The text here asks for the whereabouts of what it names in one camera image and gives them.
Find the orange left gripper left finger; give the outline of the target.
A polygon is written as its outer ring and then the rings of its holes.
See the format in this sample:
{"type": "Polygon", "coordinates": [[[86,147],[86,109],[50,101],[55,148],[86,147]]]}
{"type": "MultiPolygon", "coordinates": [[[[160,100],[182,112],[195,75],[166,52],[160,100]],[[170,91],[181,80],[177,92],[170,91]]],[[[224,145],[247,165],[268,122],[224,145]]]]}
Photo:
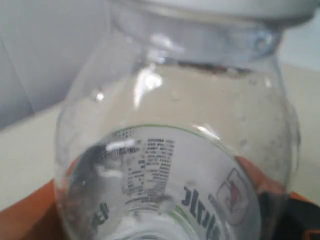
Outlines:
{"type": "Polygon", "coordinates": [[[0,212],[2,240],[64,240],[54,181],[0,212]]]}

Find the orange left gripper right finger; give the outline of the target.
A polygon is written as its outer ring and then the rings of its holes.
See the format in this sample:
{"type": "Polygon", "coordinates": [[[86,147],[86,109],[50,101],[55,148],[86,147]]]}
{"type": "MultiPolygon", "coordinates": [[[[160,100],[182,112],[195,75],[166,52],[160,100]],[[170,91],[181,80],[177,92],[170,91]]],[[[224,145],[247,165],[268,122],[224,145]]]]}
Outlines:
{"type": "Polygon", "coordinates": [[[287,192],[242,156],[236,157],[253,182],[260,206],[261,240],[318,240],[320,206],[298,194],[287,192]]]}

